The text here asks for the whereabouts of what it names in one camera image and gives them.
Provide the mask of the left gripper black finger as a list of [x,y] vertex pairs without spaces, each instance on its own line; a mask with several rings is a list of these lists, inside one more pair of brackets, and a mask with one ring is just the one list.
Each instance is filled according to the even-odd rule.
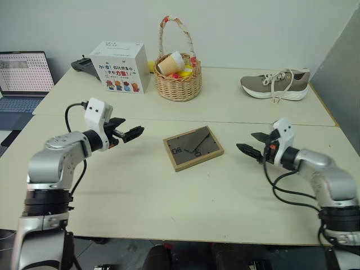
[[127,143],[129,141],[136,139],[143,133],[144,129],[145,128],[142,126],[137,126],[137,127],[130,129],[129,131],[125,132],[122,136],[123,142]]
[[119,125],[121,125],[123,122],[125,122],[125,119],[123,118],[111,118],[108,122],[108,128],[109,130],[115,130]]

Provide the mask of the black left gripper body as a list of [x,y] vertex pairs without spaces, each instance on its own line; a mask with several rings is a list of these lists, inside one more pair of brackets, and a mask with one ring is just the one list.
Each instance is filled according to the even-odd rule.
[[108,122],[104,123],[103,129],[104,129],[106,137],[107,137],[107,139],[109,141],[109,148],[112,148],[112,147],[117,146],[119,144],[118,138],[121,138],[122,136],[121,135],[116,135],[115,130],[109,130]]

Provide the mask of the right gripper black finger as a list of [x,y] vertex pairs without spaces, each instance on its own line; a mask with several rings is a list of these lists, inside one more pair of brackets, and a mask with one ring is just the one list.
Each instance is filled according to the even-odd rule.
[[253,148],[253,146],[245,143],[237,143],[236,146],[243,154],[254,158],[256,161],[264,161],[263,154],[259,150]]
[[271,137],[269,134],[263,132],[254,132],[251,134],[256,140],[263,142],[264,144],[269,144],[271,142]]

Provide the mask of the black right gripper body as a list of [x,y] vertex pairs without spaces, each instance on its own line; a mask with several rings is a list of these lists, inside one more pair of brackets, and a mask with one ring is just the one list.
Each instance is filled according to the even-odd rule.
[[278,141],[278,139],[280,138],[280,134],[277,130],[273,130],[269,135],[271,137],[271,142],[269,144],[265,144],[265,147],[263,150],[263,157],[264,157],[263,164],[265,162],[274,164],[275,157],[278,152],[279,145],[280,145],[280,143]]

